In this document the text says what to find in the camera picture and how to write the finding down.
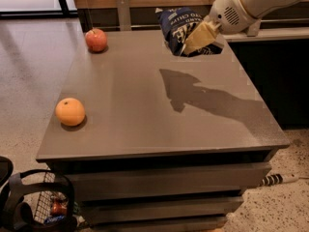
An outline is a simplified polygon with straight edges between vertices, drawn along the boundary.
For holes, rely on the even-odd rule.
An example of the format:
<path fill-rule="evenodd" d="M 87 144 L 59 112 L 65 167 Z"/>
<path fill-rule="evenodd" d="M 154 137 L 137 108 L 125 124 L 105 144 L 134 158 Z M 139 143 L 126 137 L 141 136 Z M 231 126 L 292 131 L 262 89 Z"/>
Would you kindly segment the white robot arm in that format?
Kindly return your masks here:
<path fill-rule="evenodd" d="M 289 7 L 301 0 L 215 0 L 210 13 L 198 23 L 183 42 L 182 53 L 189 55 L 213 44 L 219 33 L 236 34 L 264 15 Z"/>

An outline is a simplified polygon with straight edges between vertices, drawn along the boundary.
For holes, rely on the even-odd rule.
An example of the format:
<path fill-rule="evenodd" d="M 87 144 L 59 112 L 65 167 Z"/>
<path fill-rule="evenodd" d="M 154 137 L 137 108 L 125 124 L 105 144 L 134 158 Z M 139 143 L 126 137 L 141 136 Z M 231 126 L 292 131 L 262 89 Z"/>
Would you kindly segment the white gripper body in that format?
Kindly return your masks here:
<path fill-rule="evenodd" d="M 221 34 L 236 34 L 257 21 L 242 5 L 241 0 L 215 0 L 209 13 Z"/>

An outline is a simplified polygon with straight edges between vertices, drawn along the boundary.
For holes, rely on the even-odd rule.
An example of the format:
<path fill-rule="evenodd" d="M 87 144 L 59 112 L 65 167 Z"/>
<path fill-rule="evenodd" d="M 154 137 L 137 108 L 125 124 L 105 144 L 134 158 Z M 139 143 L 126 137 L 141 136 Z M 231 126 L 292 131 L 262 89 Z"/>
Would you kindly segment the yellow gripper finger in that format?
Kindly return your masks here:
<path fill-rule="evenodd" d="M 183 54 L 189 55 L 196 50 L 212 44 L 219 33 L 219 27 L 219 23 L 214 23 L 213 21 L 202 21 L 185 39 L 183 44 Z"/>

